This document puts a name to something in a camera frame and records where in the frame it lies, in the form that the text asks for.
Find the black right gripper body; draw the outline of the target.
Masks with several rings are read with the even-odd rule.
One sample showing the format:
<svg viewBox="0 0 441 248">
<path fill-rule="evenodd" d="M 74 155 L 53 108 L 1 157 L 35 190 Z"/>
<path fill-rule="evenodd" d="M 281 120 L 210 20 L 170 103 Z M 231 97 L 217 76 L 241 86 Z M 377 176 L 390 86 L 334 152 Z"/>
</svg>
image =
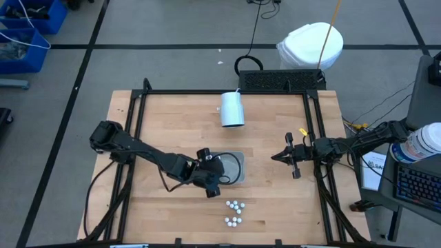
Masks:
<svg viewBox="0 0 441 248">
<path fill-rule="evenodd" d="M 293 138 L 291 132 L 286 133 L 285 141 L 287 143 L 286 147 L 291 148 L 291 154 L 289 157 L 291 157 L 292 162 L 293 162 L 293 164 L 290 165 L 293 168 L 293 172 L 292 172 L 293 179 L 299 179 L 301 177 L 301 173 L 300 173 L 300 169 L 297 165 L 297 162 L 312 160 L 313 147 L 307 146 L 303 143 L 299 144 L 299 145 L 294 145 L 293 144 L 294 138 Z"/>
</svg>

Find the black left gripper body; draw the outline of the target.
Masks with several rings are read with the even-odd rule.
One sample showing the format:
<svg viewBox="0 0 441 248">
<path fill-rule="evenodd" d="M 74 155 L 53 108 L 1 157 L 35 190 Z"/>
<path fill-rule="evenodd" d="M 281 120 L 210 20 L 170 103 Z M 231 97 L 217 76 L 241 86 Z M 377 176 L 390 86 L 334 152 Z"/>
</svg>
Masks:
<svg viewBox="0 0 441 248">
<path fill-rule="evenodd" d="M 218 186 L 220 177 L 224 174 L 224 167 L 218 158 L 214 158 L 209 148 L 197 151 L 197 160 L 191 166 L 189 180 L 194 186 L 205 189 L 207 198 L 220 196 Z"/>
</svg>

